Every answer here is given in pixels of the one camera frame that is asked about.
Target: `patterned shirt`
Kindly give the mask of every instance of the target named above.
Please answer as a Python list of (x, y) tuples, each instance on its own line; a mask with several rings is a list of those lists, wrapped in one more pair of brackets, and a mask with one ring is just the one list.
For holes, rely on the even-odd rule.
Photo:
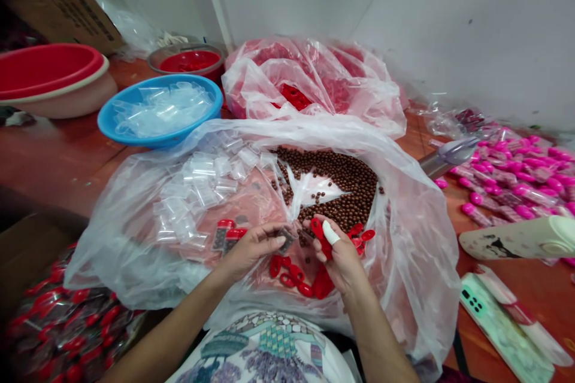
[(281, 312), (244, 314), (209, 331), (167, 383), (355, 382), (318, 326)]

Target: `person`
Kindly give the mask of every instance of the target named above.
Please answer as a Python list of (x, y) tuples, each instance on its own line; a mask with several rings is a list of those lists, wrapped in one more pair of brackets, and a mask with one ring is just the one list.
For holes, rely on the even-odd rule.
[[(327, 220), (339, 237), (329, 262), (317, 239), (313, 248), (341, 294), (365, 380), (419, 381), (351, 240), (332, 220), (315, 217)], [(230, 287), (260, 258), (283, 245), (285, 238), (277, 236), (282, 227), (287, 226), (271, 222), (250, 229), (178, 307), (108, 370), (102, 382), (355, 381), (341, 353), (318, 326), (281, 311), (238, 311), (225, 330), (209, 331), (179, 366)]]

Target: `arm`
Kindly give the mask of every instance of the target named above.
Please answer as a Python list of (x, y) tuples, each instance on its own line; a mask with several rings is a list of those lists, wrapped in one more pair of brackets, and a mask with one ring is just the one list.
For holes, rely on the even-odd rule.
[(316, 256), (341, 293), (358, 344), (365, 378), (373, 382), (419, 382), (389, 325), (353, 243), (337, 224), (327, 220), (340, 239), (333, 244), (333, 260), (327, 262), (322, 246), (313, 242)]
[(164, 382), (178, 368), (187, 349), (236, 281), (257, 261), (277, 251), (285, 238), (276, 238), (283, 223), (266, 223), (250, 229), (218, 266), (131, 349), (101, 380), (110, 382)]

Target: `blue plastic basin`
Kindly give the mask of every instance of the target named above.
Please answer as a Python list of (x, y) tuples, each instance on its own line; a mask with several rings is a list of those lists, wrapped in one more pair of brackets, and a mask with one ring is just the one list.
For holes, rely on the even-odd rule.
[[(140, 103), (143, 102), (142, 95), (140, 93), (140, 88), (145, 87), (169, 87), (170, 84), (175, 84), (178, 82), (190, 82), (201, 85), (206, 91), (214, 95), (214, 105), (210, 112), (208, 112), (203, 118), (196, 121), (194, 124), (190, 124), (188, 127), (178, 130), (167, 135), (154, 136), (152, 138), (138, 138), (135, 135), (125, 135), (116, 133), (117, 120), (116, 115), (118, 114), (116, 107), (112, 103), (116, 100), (129, 102), (129, 103)], [(214, 84), (209, 79), (198, 75), (166, 75), (158, 78), (152, 78), (146, 81), (137, 83), (125, 90), (119, 92), (116, 96), (112, 97), (100, 110), (98, 114), (98, 127), (100, 131), (112, 139), (113, 141), (119, 142), (120, 144), (130, 145), (132, 147), (147, 147), (147, 148), (166, 148), (172, 147), (179, 142), (182, 142), (186, 137), (205, 121), (211, 120), (213, 118), (222, 118), (222, 104), (223, 95), (219, 87)]]

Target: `plastic sheet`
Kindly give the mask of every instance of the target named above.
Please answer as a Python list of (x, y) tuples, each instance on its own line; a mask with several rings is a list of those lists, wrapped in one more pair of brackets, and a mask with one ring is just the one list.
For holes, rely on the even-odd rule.
[(399, 86), (383, 60), (359, 44), (251, 40), (228, 57), (222, 84), (238, 118), (289, 119), (297, 111), (348, 114), (392, 139), (405, 135)]
[[(223, 148), (237, 139), (254, 154), (259, 151), (260, 161), (244, 183), (238, 182), (236, 193), (201, 212), (203, 219), (197, 230), (209, 232), (203, 240), (205, 247), (200, 250), (181, 241), (159, 241), (153, 206), (166, 199), (162, 196), (166, 185), (177, 180), (192, 155), (197, 157), (198, 153), (193, 154), (197, 148), (209, 151), (208, 142)], [(212, 120), (175, 148), (129, 157), (93, 212), (65, 273), (65, 287), (105, 285), (131, 308), (177, 305), (219, 261), (221, 252), (212, 251), (211, 246), (220, 220), (234, 220), (236, 228), (271, 220), (291, 223), (299, 206), (305, 204), (304, 195), (312, 189), (317, 191), (326, 180), (318, 176), (314, 178), (317, 184), (304, 185), (303, 175), (301, 186), (294, 183), (293, 201), (287, 208), (271, 185), (272, 179), (277, 180), (278, 169), (274, 155), (267, 150), (278, 145), (304, 150), (332, 148), (360, 158), (377, 174), (385, 194), (374, 196), (365, 228), (374, 229), (376, 236), (367, 243), (362, 261), (395, 335), (420, 377), (424, 381), (437, 379), (452, 343), (460, 289), (455, 271), (458, 247), (445, 197), (417, 161), (380, 129), (348, 115), (299, 115), (296, 120), (273, 123)], [(236, 157), (232, 151), (226, 154)], [(311, 284), (320, 265), (313, 250), (296, 241), (287, 255), (303, 269), (304, 281)], [(310, 263), (305, 262), (306, 257), (311, 257)], [(270, 278), (270, 259), (263, 259), (232, 287), (207, 327), (221, 328), (233, 311), (257, 307), (292, 312), (324, 329), (353, 336), (336, 291), (322, 300), (305, 298)]]

